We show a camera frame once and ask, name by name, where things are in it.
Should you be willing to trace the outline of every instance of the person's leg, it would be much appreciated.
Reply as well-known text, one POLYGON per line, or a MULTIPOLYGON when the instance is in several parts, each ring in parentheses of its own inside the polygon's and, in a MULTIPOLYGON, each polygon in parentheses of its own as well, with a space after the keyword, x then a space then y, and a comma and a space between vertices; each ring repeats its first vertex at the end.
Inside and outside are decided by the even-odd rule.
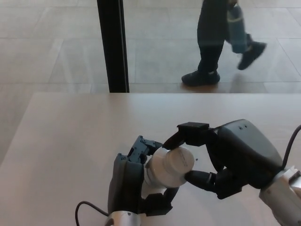
POLYGON ((188 86, 213 85, 219 82, 218 60, 225 40, 227 8, 221 0, 204 0, 198 20, 198 46, 201 61, 198 70, 182 77, 188 86))
MULTIPOLYGON (((247 52, 245 52, 242 55, 242 58, 238 64, 238 69, 239 70, 245 70, 247 69, 257 58, 259 58, 267 44, 264 42, 256 42, 252 39, 250 34, 246 34, 246 38, 247 38, 247 45, 248 45, 248 49, 247 52)), ((230 43, 230 34, 229 34, 229 29, 227 29, 226 31, 226 38, 225 40, 230 43)))

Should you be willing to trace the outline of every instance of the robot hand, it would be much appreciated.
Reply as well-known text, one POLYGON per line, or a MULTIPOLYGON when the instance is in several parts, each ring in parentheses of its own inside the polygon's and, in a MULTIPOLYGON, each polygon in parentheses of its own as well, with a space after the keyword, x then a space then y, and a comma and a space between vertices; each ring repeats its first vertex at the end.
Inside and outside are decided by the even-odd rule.
POLYGON ((286 168, 298 130, 282 161, 272 143, 246 120, 217 128, 189 122, 178 128, 179 131, 164 144, 140 136, 128 156, 118 154, 110 183, 106 226, 139 226, 140 213, 147 216, 167 214, 179 186, 186 181, 216 193, 219 199, 239 193, 249 184, 261 190, 260 198, 271 208, 280 225, 301 225, 301 173, 294 167, 286 168), (194 159, 181 147, 184 143, 206 145, 217 172, 193 171, 194 159), (143 184, 167 190, 143 199, 143 184))
POLYGON ((186 123, 163 147, 186 143, 206 145, 217 173, 190 171, 185 179, 219 199, 242 191, 249 184, 260 189, 260 198, 282 226, 301 226, 301 173, 286 168, 288 155, 301 126, 293 133, 284 160, 272 143, 249 121, 238 120, 215 129, 208 124, 186 123))

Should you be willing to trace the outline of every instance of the black pole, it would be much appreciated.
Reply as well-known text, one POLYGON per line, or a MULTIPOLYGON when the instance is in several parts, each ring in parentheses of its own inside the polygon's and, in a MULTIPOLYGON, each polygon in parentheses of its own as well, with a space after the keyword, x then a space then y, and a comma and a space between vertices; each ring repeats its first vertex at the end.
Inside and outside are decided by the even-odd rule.
POLYGON ((97 0, 110 93, 128 93, 123 0, 97 0))

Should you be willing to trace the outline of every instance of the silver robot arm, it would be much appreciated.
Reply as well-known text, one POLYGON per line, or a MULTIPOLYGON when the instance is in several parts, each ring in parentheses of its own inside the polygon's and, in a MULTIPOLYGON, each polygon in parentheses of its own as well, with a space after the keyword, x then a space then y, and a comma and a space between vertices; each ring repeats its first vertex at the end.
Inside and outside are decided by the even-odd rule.
POLYGON ((116 211, 108 216, 105 226, 141 226, 141 219, 132 212, 116 211))
POLYGON ((282 226, 301 226, 301 173, 295 167, 278 173, 259 197, 282 226))

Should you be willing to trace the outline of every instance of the shoe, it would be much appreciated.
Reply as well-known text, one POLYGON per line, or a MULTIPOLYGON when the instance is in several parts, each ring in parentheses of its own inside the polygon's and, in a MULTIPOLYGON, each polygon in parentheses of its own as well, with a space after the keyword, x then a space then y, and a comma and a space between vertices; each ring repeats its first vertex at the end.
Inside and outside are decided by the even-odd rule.
POLYGON ((247 69, 261 54, 264 52, 267 44, 263 42, 252 42, 251 49, 243 54, 243 57, 238 64, 239 70, 247 69))
POLYGON ((195 71, 189 73, 182 77, 182 82, 186 86, 196 87, 196 86, 205 86, 205 85, 215 85, 220 81, 220 75, 217 71, 214 71, 212 74, 201 73, 200 71, 195 71))

